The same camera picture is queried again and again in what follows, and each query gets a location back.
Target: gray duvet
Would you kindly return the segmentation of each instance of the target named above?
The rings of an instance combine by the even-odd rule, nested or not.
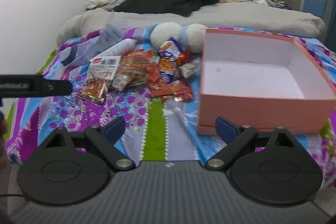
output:
[[[193,23],[213,27],[242,27],[284,33],[299,37],[319,38],[324,22],[312,14],[284,10],[252,3],[223,3],[204,6],[190,17],[175,14],[133,14],[108,12],[104,8],[85,12],[70,19],[60,31],[58,46],[73,37],[103,29],[114,13],[115,19],[125,21],[130,28],[146,27],[153,23],[175,22],[182,26]]]

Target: food packet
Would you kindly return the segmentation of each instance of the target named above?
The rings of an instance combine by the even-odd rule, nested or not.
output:
[[[153,51],[149,50],[149,51],[144,51],[143,49],[139,49],[139,50],[135,50],[133,52],[130,52],[129,54],[126,54],[125,57],[140,57],[140,58],[146,58],[146,59],[150,59],[153,57]]]
[[[121,58],[120,65],[122,67],[144,70],[145,66],[150,63],[152,57],[152,50],[146,52],[131,52]]]
[[[183,64],[190,63],[192,60],[193,56],[191,55],[190,49],[187,48],[181,52],[180,56],[176,59],[176,63],[178,66],[182,66]]]
[[[158,67],[160,77],[164,82],[171,83],[174,80],[176,60],[182,51],[180,44],[172,37],[160,47],[158,54],[161,56],[161,60]]]
[[[107,92],[105,80],[92,78],[88,81],[88,85],[76,94],[77,97],[93,102],[97,105],[103,105]]]
[[[161,78],[157,82],[148,85],[148,87],[152,97],[173,94],[172,84],[165,83]]]
[[[194,60],[191,63],[184,64],[179,67],[179,71],[183,78],[187,79],[195,74],[201,61],[199,59]]]
[[[160,72],[160,77],[166,83],[171,83],[174,80],[175,70],[176,70],[176,62],[170,61],[166,58],[161,58],[158,69]]]
[[[143,71],[135,73],[133,80],[127,85],[127,88],[130,86],[144,85],[147,81],[147,75]]]
[[[162,44],[158,54],[162,58],[168,59],[170,61],[176,61],[176,59],[181,55],[181,52],[183,52],[181,45],[171,37]]]
[[[117,72],[120,58],[121,56],[105,56],[93,59],[87,70],[87,82],[91,79],[103,79],[108,87]]]
[[[155,62],[149,63],[145,67],[145,72],[147,74],[147,85],[156,83],[160,79],[160,73]]]
[[[142,77],[142,70],[131,67],[123,67],[118,70],[118,73],[112,81],[111,87],[113,89],[123,91],[133,80],[135,82],[139,82]]]
[[[176,102],[187,102],[193,99],[193,91],[189,83],[185,80],[176,80],[172,83],[172,90]]]

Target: red snack bag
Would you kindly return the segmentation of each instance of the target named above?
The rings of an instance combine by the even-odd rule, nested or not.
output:
[[[149,63],[145,67],[145,72],[147,73],[147,85],[156,83],[160,79],[160,73],[155,62]]]
[[[173,94],[172,88],[172,84],[165,83],[164,80],[162,80],[161,78],[157,83],[152,83],[149,86],[152,97]]]
[[[190,49],[187,48],[183,52],[181,52],[180,56],[176,59],[176,63],[178,66],[182,66],[186,63],[190,63],[193,60]]]
[[[187,102],[193,99],[193,91],[189,83],[185,80],[176,80],[172,83],[172,90],[174,92],[174,97],[176,102]]]

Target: bed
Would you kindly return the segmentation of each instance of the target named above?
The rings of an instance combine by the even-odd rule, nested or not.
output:
[[[190,17],[174,14],[132,14],[108,12],[98,8],[70,19],[58,36],[58,49],[53,51],[39,73],[48,79],[70,80],[74,93],[68,97],[18,99],[8,117],[7,155],[13,161],[9,193],[19,193],[16,175],[22,164],[58,126],[68,131],[82,131],[87,126],[104,125],[117,117],[126,119],[126,132],[115,145],[137,164],[141,160],[200,160],[205,162],[225,143],[216,137],[196,134],[200,72],[190,80],[195,99],[183,103],[151,100],[147,88],[138,87],[107,95],[105,104],[97,106],[75,97],[85,84],[88,65],[64,67],[62,51],[79,43],[95,43],[106,24],[122,21],[130,28],[148,27],[153,23],[175,22],[182,26],[192,23],[209,28],[225,28],[296,37],[317,60],[336,84],[336,63],[333,52],[317,39],[324,28],[321,19],[311,14],[281,10],[249,3],[225,3],[202,7]],[[141,46],[150,49],[149,41]],[[322,188],[336,187],[336,126],[334,112],[320,133],[297,138],[323,171]],[[22,202],[8,199],[12,213]]]

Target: white plush toy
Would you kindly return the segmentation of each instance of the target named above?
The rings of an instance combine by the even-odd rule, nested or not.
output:
[[[178,40],[183,48],[189,46],[191,52],[201,53],[203,51],[205,29],[206,26],[201,24],[182,27],[177,23],[166,22],[158,24],[154,28],[150,40],[155,48],[160,48],[167,39],[172,37]]]

